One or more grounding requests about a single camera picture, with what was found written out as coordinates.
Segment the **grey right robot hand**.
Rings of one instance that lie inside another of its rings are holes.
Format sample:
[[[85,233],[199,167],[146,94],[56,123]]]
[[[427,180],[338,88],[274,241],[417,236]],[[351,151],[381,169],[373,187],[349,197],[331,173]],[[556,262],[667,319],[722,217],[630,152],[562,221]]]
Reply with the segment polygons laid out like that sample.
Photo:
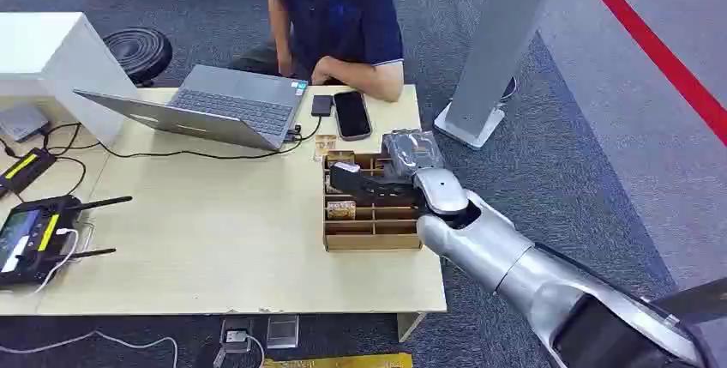
[[[377,177],[357,165],[337,162],[329,169],[336,190],[366,202],[411,202],[440,216],[466,211],[469,199],[459,180],[444,168],[425,167],[411,176]]]

